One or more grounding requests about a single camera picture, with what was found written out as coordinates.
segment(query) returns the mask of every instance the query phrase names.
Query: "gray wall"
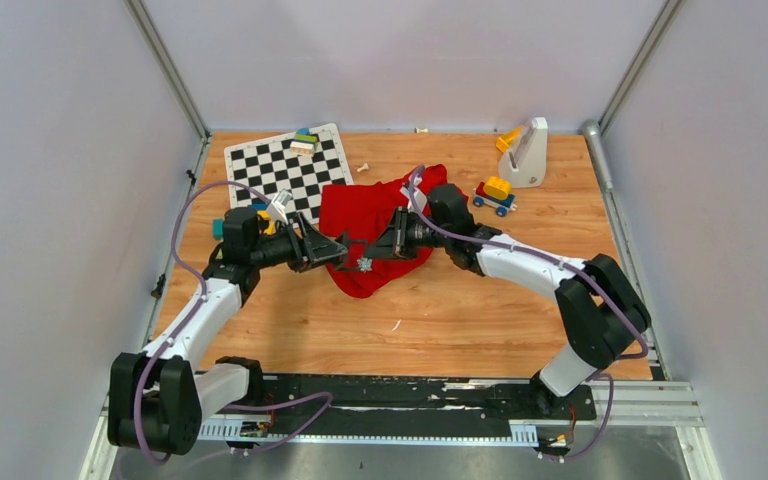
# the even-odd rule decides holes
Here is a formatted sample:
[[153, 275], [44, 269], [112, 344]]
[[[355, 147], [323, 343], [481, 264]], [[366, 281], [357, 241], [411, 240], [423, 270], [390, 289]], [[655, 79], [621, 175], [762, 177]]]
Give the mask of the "gray wall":
[[146, 0], [214, 129], [598, 117], [660, 0]]
[[768, 2], [686, 2], [607, 151], [667, 364], [768, 478]]
[[0, 478], [74, 479], [197, 139], [121, 1], [0, 1]]

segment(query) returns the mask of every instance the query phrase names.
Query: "red cloth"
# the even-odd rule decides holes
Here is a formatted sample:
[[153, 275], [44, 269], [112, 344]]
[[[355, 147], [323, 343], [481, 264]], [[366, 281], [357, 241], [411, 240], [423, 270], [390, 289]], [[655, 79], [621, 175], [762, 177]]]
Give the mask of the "red cloth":
[[[408, 199], [400, 190], [410, 174], [408, 172], [400, 179], [375, 185], [326, 185], [322, 189], [319, 231], [332, 237], [348, 232], [352, 240], [374, 242], [393, 217], [393, 210], [407, 206]], [[443, 165], [426, 168], [419, 189], [428, 195], [432, 188], [446, 183], [446, 177]], [[423, 213], [428, 214], [428, 206]], [[363, 250], [363, 245], [352, 244], [346, 265], [357, 265]], [[430, 248], [421, 248], [414, 260], [373, 260], [371, 272], [338, 272], [328, 265], [328, 273], [340, 290], [352, 297], [367, 298], [390, 280], [422, 265], [430, 256]]]

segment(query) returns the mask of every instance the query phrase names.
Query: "black and white checkerboard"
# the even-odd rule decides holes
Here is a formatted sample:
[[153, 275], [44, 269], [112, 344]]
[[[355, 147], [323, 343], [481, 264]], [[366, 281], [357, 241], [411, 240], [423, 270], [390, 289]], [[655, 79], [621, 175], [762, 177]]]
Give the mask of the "black and white checkerboard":
[[[225, 149], [228, 180], [240, 182], [271, 197], [289, 190], [293, 201], [287, 213], [302, 212], [312, 224], [319, 223], [322, 187], [334, 183], [352, 185], [352, 174], [340, 134], [333, 123], [310, 129], [319, 137], [312, 157], [299, 157], [290, 150], [295, 132], [242, 143]], [[260, 203], [249, 192], [230, 187], [231, 208]]]

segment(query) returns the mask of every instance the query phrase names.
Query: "wood surface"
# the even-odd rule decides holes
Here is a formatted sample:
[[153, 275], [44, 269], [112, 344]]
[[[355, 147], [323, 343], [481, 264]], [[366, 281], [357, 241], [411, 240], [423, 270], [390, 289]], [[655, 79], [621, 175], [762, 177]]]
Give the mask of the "wood surface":
[[[275, 134], [215, 134], [200, 184], [226, 179], [226, 147]], [[496, 174], [500, 156], [494, 135], [343, 133], [341, 138], [356, 184], [390, 181], [420, 163], [442, 163], [450, 182], [472, 192]], [[356, 173], [364, 163], [369, 170]], [[477, 221], [523, 243], [565, 256], [616, 258], [583, 137], [550, 136], [546, 181], [514, 193], [519, 208], [505, 218], [490, 207], [470, 209]], [[181, 242], [184, 261], [205, 267], [216, 245], [211, 222], [229, 205], [223, 187], [196, 201]], [[158, 332], [196, 285], [176, 267]], [[258, 359], [269, 372], [530, 377], [565, 341], [552, 302], [459, 270], [445, 252], [435, 251], [426, 264], [363, 300], [340, 291], [324, 268], [303, 274], [283, 266], [263, 270], [254, 294], [216, 336], [201, 368], [230, 355]], [[610, 371], [617, 378], [651, 378], [645, 359], [618, 362]]]

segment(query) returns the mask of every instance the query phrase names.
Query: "blue block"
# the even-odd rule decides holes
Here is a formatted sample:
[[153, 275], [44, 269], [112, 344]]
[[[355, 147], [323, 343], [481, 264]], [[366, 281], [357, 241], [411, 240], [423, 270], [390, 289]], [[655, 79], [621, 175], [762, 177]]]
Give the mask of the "blue block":
[[221, 218], [213, 219], [213, 239], [222, 240], [222, 224], [225, 223]]

